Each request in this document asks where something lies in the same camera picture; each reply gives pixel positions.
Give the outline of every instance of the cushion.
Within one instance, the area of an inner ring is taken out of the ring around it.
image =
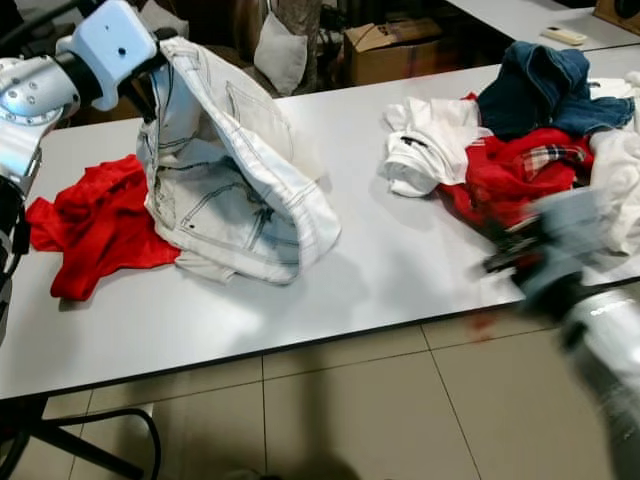
[[[307,65],[307,36],[291,34],[278,17],[269,12],[260,32],[254,63],[278,93],[291,95]]]
[[[189,22],[165,10],[155,0],[147,1],[140,12],[140,17],[152,31],[159,28],[173,28],[181,37],[189,38]]]

